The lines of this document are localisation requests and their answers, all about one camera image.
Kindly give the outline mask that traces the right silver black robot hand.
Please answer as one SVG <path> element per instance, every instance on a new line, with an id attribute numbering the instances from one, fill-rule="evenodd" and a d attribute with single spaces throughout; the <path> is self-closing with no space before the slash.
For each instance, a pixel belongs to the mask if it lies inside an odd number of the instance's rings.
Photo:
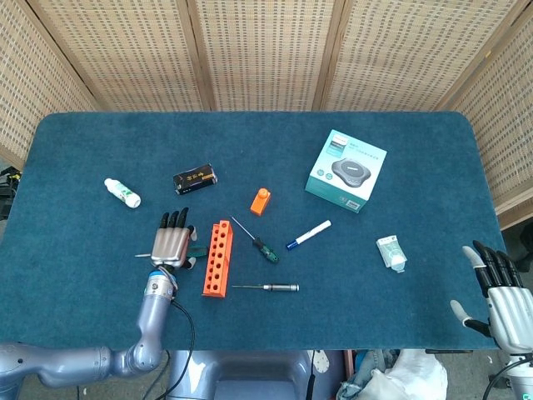
<path id="1" fill-rule="evenodd" d="M 495 251 L 479 241 L 462 248 L 469 260 L 486 301 L 488 320 L 470 316 L 455 299 L 452 312 L 465 328 L 494 340 L 498 348 L 511 356 L 532 352 L 532 292 L 521 280 L 515 263 L 502 251 Z"/>

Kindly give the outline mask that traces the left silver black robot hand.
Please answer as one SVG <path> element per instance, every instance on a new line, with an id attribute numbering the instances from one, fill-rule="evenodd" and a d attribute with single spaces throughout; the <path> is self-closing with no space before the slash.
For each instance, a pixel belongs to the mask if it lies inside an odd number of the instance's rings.
<path id="1" fill-rule="evenodd" d="M 196 258 L 188 256 L 187 251 L 190 241 L 197 240 L 197 230 L 193 225 L 185 226 L 188 210 L 185 207 L 181 211 L 162 215 L 151 251 L 154 267 L 166 265 L 186 270 L 194 267 Z"/>

